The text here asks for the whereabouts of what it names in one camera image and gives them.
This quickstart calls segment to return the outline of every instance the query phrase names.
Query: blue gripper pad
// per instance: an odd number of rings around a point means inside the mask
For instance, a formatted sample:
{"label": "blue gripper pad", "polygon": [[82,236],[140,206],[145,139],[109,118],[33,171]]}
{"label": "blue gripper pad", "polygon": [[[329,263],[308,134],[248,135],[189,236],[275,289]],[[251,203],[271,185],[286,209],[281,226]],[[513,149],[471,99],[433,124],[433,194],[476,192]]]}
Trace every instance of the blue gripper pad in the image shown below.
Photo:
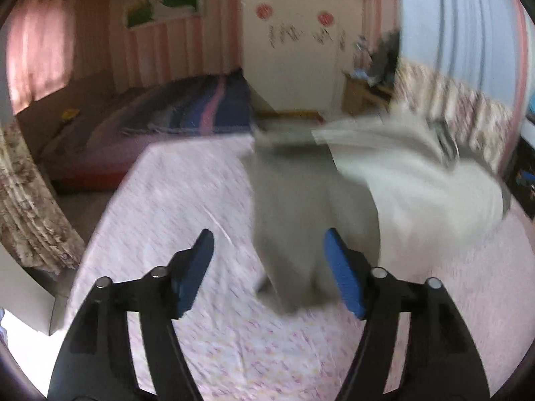
{"label": "blue gripper pad", "polygon": [[364,258],[362,253],[353,252],[347,249],[346,245],[336,232],[336,229],[329,229],[325,233],[323,241],[325,257],[331,267],[342,300],[353,314],[360,320],[365,318],[366,308],[364,305],[364,282],[367,273],[355,275],[349,265],[347,256],[349,253],[356,254]]}
{"label": "blue gripper pad", "polygon": [[208,265],[213,256],[213,234],[208,229],[203,229],[193,247],[185,256],[185,275],[180,280],[173,279],[172,289],[178,294],[177,311],[178,318],[190,310],[199,291]]}

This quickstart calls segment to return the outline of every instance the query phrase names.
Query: pink bed sheet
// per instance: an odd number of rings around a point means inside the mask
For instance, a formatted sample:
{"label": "pink bed sheet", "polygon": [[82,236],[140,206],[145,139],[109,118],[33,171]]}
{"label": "pink bed sheet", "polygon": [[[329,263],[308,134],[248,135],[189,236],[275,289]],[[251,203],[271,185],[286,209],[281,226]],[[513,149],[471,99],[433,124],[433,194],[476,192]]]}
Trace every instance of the pink bed sheet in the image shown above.
{"label": "pink bed sheet", "polygon": [[[251,242],[252,192],[240,157],[250,136],[153,144],[113,197],[84,256],[70,323],[95,280],[139,278],[189,248],[203,228],[215,255],[193,309],[173,323],[205,400],[332,401],[364,324],[343,304],[281,317],[255,298],[262,266]],[[535,337],[535,232],[520,206],[485,242],[443,261],[421,281],[443,280],[472,332],[495,392]],[[153,391],[138,318],[129,315],[140,387]],[[399,382],[408,318],[400,322],[387,390]]]}

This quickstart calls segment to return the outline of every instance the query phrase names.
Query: wooden nightstand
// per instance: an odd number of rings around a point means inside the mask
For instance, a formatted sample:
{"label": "wooden nightstand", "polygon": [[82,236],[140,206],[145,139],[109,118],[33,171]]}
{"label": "wooden nightstand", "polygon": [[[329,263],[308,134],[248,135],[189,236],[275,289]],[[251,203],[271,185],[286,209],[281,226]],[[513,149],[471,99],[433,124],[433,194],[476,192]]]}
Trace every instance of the wooden nightstand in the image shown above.
{"label": "wooden nightstand", "polygon": [[348,73],[346,76],[346,86],[343,91],[342,110],[345,113],[357,115],[362,114],[370,108],[377,106],[389,109],[392,98],[392,89],[377,85],[370,87],[366,80],[353,79]]}

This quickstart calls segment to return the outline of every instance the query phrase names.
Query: red circle sticker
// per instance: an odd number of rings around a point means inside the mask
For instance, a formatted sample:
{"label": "red circle sticker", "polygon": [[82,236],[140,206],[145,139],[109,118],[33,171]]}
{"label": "red circle sticker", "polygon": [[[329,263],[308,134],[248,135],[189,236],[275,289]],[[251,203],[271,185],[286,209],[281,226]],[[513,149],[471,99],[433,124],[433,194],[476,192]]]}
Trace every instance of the red circle sticker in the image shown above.
{"label": "red circle sticker", "polygon": [[334,24],[334,16],[332,13],[322,11],[318,13],[318,21],[323,27],[330,27]]}
{"label": "red circle sticker", "polygon": [[265,21],[271,18],[271,15],[273,15],[273,8],[269,4],[262,3],[256,6],[256,16],[260,19]]}

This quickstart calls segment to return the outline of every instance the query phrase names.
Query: painting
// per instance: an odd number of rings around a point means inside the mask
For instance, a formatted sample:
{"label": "painting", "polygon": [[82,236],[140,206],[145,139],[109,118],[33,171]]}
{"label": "painting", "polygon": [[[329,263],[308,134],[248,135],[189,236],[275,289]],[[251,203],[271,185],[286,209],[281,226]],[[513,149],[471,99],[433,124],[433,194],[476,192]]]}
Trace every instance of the painting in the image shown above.
{"label": "painting", "polygon": [[131,0],[125,8],[125,26],[132,30],[203,14],[204,0]]}

